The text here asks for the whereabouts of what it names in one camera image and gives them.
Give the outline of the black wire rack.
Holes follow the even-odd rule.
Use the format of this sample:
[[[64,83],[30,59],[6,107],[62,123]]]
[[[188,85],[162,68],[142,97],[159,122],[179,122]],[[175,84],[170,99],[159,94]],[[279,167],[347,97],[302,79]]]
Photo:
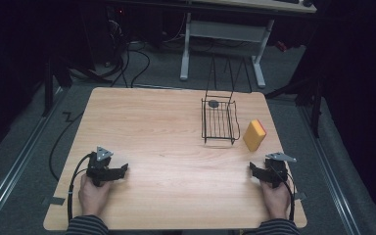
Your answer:
[[[215,56],[212,56],[207,89],[204,97],[201,99],[202,138],[205,144],[211,140],[225,140],[233,145],[241,137],[234,92],[236,91],[236,84],[241,71],[245,71],[248,84],[251,84],[247,62],[244,58],[241,58],[237,72],[234,73],[231,60],[227,58],[224,69],[228,71],[231,89],[219,93],[217,90],[216,59]],[[215,109],[211,108],[209,106],[210,100],[216,100],[219,106]]]

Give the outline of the black tripod stand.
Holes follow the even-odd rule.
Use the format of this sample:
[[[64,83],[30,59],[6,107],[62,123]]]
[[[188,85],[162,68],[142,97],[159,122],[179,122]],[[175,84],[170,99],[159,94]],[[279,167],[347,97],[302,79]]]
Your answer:
[[[265,94],[264,97],[266,99],[273,99],[281,94],[296,94],[295,104],[297,106],[311,105],[309,127],[312,134],[318,138],[318,126],[321,116],[322,87],[322,77],[308,77],[298,81],[292,81],[279,89]]]

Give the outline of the metal floor rail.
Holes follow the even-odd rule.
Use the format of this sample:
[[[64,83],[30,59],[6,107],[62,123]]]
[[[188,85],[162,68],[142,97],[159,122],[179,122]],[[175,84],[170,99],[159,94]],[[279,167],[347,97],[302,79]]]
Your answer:
[[[54,104],[49,108],[49,112],[45,113],[44,90],[39,90],[0,142],[0,211],[29,162],[54,109],[65,98],[67,92],[67,88],[57,88],[52,98]]]
[[[313,131],[310,125],[309,111],[306,108],[298,108],[298,112],[300,113],[300,116],[302,117],[305,123],[305,128],[314,146],[316,157],[319,161],[320,168],[321,168],[324,180],[326,182],[327,188],[329,190],[329,193],[332,197],[335,208],[339,214],[340,219],[342,220],[342,223],[345,227],[347,234],[348,235],[361,235],[359,226],[357,222],[355,221],[349,202],[346,196],[344,195],[344,192],[339,184],[337,177],[334,174],[332,166],[330,165],[327,159],[326,153],[321,145],[321,142],[313,134]]]

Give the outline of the yellow sponge with orange top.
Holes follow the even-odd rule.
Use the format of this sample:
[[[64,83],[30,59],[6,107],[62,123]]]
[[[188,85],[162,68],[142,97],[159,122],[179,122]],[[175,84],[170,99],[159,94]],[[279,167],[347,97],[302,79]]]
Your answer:
[[[245,134],[243,135],[243,140],[250,152],[255,152],[263,139],[266,136],[266,131],[258,119],[253,119],[250,121]]]

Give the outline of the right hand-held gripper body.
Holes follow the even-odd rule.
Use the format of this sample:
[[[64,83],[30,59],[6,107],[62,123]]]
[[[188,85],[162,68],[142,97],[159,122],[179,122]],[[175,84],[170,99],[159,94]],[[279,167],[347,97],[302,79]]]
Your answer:
[[[266,155],[264,165],[269,172],[268,182],[273,188],[277,188],[281,183],[288,179],[286,163],[295,163],[296,161],[296,158],[281,152]]]

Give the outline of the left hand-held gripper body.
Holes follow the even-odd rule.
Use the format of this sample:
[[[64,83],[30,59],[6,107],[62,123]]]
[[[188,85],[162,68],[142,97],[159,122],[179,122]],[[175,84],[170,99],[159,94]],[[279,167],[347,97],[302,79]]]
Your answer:
[[[95,186],[101,187],[104,181],[113,180],[113,172],[109,169],[113,154],[100,146],[90,154],[86,175],[91,178]]]

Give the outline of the person's left hand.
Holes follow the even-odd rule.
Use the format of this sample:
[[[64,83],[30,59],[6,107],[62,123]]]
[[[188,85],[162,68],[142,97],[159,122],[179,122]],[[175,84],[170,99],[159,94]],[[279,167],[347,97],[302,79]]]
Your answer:
[[[108,202],[109,192],[113,182],[107,181],[102,186],[95,186],[92,179],[83,174],[80,179],[78,199],[83,215],[100,216]]]

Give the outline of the white metal frame desk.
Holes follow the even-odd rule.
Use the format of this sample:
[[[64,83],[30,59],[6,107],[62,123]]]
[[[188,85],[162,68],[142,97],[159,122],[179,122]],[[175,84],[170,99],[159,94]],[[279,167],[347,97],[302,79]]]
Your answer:
[[[262,10],[267,13],[315,14],[317,9],[308,3],[309,0],[188,0],[191,6],[194,2],[210,3],[222,7],[244,7],[252,10]],[[182,54],[180,79],[189,77],[190,39],[204,37],[257,43],[256,53],[251,57],[255,77],[259,88],[265,87],[265,80],[260,66],[260,60],[271,34],[275,19],[265,20],[265,24],[250,25],[234,23],[218,23],[212,20],[192,20],[191,14],[186,14],[184,51]]]

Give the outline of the dark computer tower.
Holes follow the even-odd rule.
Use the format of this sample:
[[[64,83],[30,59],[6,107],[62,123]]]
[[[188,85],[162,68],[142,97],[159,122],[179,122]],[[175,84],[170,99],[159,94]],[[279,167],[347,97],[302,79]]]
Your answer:
[[[112,63],[117,63],[118,58],[126,47],[126,29],[124,21],[124,9],[108,6],[106,8],[109,36],[112,40],[113,56]]]

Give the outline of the person's right hand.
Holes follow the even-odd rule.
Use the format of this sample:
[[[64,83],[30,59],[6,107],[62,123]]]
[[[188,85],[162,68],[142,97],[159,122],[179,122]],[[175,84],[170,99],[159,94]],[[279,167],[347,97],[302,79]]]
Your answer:
[[[288,208],[291,203],[289,188],[285,183],[273,188],[270,183],[260,181],[264,204],[271,219],[288,218]]]

